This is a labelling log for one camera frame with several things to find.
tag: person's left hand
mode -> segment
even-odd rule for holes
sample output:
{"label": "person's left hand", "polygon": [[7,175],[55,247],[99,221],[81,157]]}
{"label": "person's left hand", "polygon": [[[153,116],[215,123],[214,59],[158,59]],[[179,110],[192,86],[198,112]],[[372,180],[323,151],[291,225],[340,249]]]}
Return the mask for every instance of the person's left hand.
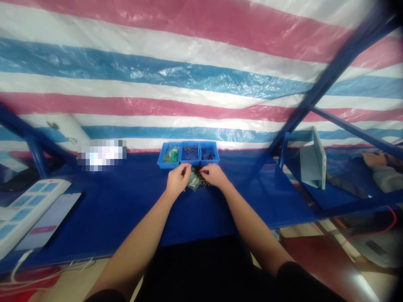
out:
{"label": "person's left hand", "polygon": [[170,171],[165,192],[176,199],[188,185],[191,167],[191,164],[184,163]]}

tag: blue steel beam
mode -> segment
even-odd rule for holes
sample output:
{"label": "blue steel beam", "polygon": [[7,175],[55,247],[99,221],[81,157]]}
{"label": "blue steel beam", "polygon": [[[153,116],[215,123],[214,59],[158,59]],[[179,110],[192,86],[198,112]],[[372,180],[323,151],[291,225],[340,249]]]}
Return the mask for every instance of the blue steel beam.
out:
{"label": "blue steel beam", "polygon": [[317,115],[324,117],[328,121],[331,121],[333,124],[336,124],[337,126],[343,128],[344,130],[347,130],[348,132],[354,134],[355,136],[358,136],[359,138],[362,138],[363,140],[378,147],[379,149],[403,160],[403,149],[398,148],[397,146],[394,146],[381,138],[372,136],[365,130],[362,130],[320,108],[317,108],[315,106],[311,106],[310,108],[312,112],[315,112]]}
{"label": "blue steel beam", "polygon": [[36,142],[40,143],[44,151],[50,156],[61,158],[66,162],[69,162],[73,159],[75,160],[75,156],[69,154],[61,147],[56,145],[42,132],[33,128],[31,125],[28,125],[25,121],[7,109],[3,104],[0,104],[0,124],[23,139],[25,139],[27,135],[33,136]]}
{"label": "blue steel beam", "polygon": [[396,17],[390,21],[389,20],[390,14],[385,8],[374,8],[366,20],[359,26],[352,37],[340,50],[333,62],[324,71],[322,77],[308,92],[307,96],[297,110],[291,115],[288,122],[279,131],[269,147],[269,153],[272,153],[273,150],[279,146],[286,132],[291,133],[295,130],[299,123],[310,112],[311,106],[314,106],[319,102],[329,88],[337,81],[340,75],[361,52],[400,26]]}
{"label": "blue steel beam", "polygon": [[283,143],[281,144],[281,153],[280,153],[280,157],[278,159],[278,165],[280,166],[280,169],[283,169],[283,167],[284,167],[285,151],[287,150],[289,138],[290,138],[290,133],[286,132],[284,135]]}
{"label": "blue steel beam", "polygon": [[41,145],[32,135],[26,135],[25,140],[28,143],[29,150],[31,150],[41,179],[49,178],[49,169]]}

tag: blue plastic bin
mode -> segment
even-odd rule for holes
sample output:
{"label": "blue plastic bin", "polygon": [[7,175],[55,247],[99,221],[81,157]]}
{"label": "blue plastic bin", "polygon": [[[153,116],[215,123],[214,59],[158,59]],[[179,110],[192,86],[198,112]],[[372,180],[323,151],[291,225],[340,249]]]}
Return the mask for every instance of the blue plastic bin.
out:
{"label": "blue plastic bin", "polygon": [[[170,146],[178,146],[179,147],[179,155],[178,155],[178,161],[174,163],[164,163],[162,162],[162,159],[164,158],[165,153],[167,152],[168,148]],[[179,166],[179,159],[181,155],[181,143],[180,142],[173,142],[173,143],[163,143],[160,156],[158,157],[157,164],[161,169],[174,169],[177,166]]]}
{"label": "blue plastic bin", "polygon": [[[197,152],[185,151],[183,148],[196,148]],[[179,162],[189,163],[192,166],[200,166],[200,146],[197,141],[184,141],[181,145],[181,151],[179,151]]]}
{"label": "blue plastic bin", "polygon": [[[201,141],[200,142],[200,165],[207,166],[210,163],[218,164],[220,156],[218,155],[217,143],[214,141]],[[206,159],[207,156],[213,154],[213,159]]]}

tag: power strip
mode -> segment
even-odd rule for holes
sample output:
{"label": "power strip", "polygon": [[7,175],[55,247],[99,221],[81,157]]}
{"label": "power strip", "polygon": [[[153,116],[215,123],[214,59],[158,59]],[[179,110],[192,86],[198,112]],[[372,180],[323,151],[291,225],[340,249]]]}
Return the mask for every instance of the power strip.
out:
{"label": "power strip", "polygon": [[0,260],[15,247],[70,185],[71,182],[67,180],[40,180],[5,208],[15,213],[0,228]]}

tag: green plastic bag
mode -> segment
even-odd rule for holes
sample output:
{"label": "green plastic bag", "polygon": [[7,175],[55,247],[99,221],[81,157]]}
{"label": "green plastic bag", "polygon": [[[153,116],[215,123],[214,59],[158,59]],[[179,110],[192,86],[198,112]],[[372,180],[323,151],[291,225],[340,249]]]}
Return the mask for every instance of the green plastic bag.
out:
{"label": "green plastic bag", "polygon": [[196,191],[201,182],[202,182],[202,180],[201,180],[200,177],[195,173],[195,169],[192,167],[192,172],[191,172],[191,174],[190,174],[190,178],[189,178],[189,182],[188,182],[188,187],[191,188],[193,191]]}
{"label": "green plastic bag", "polygon": [[162,162],[178,162],[179,146],[170,146],[165,152]]}

